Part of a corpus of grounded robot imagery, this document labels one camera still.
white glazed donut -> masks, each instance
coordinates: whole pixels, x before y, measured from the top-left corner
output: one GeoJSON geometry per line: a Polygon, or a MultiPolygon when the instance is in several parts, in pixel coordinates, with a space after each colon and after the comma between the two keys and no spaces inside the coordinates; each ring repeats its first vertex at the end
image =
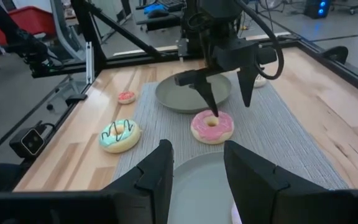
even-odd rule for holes
{"type": "Polygon", "coordinates": [[[227,113],[218,113],[217,118],[211,110],[206,110],[193,118],[191,132],[197,140],[205,144],[221,144],[232,136],[233,119],[227,113]]]}
{"type": "Polygon", "coordinates": [[[124,152],[136,145],[140,128],[135,121],[122,119],[107,125],[99,136],[103,149],[111,153],[124,152]]]}
{"type": "Polygon", "coordinates": [[[231,223],[242,224],[239,211],[237,210],[236,203],[233,203],[233,206],[231,207],[231,223]]]}
{"type": "Polygon", "coordinates": [[[134,102],[136,99],[135,93],[133,91],[123,91],[118,95],[118,103],[126,105],[134,102]]]}
{"type": "Polygon", "coordinates": [[[266,78],[262,77],[261,75],[256,76],[254,88],[259,88],[264,86],[267,83],[266,78]]]}

small pink donut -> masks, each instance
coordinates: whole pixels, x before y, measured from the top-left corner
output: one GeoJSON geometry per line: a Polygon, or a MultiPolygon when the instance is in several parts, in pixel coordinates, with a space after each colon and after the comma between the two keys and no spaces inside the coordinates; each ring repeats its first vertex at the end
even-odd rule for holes
{"type": "Polygon", "coordinates": [[[135,101],[136,96],[133,91],[123,91],[118,95],[118,103],[120,104],[129,104],[135,101]]]}
{"type": "Polygon", "coordinates": [[[228,140],[234,131],[233,119],[222,111],[215,117],[211,110],[198,113],[191,121],[194,137],[205,144],[221,144],[228,140]]]}

black bracket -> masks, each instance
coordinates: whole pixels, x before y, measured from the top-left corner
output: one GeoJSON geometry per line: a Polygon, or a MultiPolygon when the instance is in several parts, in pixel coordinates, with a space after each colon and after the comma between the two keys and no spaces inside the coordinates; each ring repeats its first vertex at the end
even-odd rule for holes
{"type": "Polygon", "coordinates": [[[337,60],[339,63],[345,64],[349,50],[345,46],[337,46],[321,52],[320,55],[323,58],[337,60]]]}
{"type": "Polygon", "coordinates": [[[78,103],[79,101],[83,101],[85,99],[87,99],[87,95],[86,94],[75,94],[75,95],[71,95],[66,99],[66,105],[70,106],[72,104],[78,103]]]}

gray placemat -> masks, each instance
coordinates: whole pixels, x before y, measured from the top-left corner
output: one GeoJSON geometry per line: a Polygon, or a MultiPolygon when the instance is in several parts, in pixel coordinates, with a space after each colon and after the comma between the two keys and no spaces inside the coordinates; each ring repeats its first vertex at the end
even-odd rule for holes
{"type": "MultiPolygon", "coordinates": [[[[236,74],[231,74],[230,80],[232,93],[219,110],[229,113],[235,122],[232,140],[323,187],[347,188],[269,83],[254,90],[251,106],[246,108],[236,74]]],[[[206,145],[192,136],[190,123],[194,115],[178,114],[157,102],[154,94],[157,84],[143,86],[134,115],[134,120],[143,130],[142,137],[133,149],[121,155],[113,180],[150,154],[160,139],[168,139],[173,145],[174,168],[196,156],[223,151],[223,144],[206,145]]]]}

plate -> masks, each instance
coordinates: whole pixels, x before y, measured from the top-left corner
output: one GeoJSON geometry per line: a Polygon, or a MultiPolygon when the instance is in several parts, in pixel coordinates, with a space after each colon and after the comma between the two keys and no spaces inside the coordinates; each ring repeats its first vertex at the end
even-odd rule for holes
{"type": "Polygon", "coordinates": [[[232,203],[223,152],[198,156],[173,171],[168,224],[231,224],[232,203]]]}
{"type": "MultiPolygon", "coordinates": [[[[162,105],[179,113],[198,113],[209,108],[196,90],[189,86],[177,86],[174,78],[172,76],[164,79],[155,89],[155,96],[162,105]]],[[[207,81],[212,84],[216,104],[223,103],[231,92],[230,80],[217,74],[207,77],[207,81]]]]}

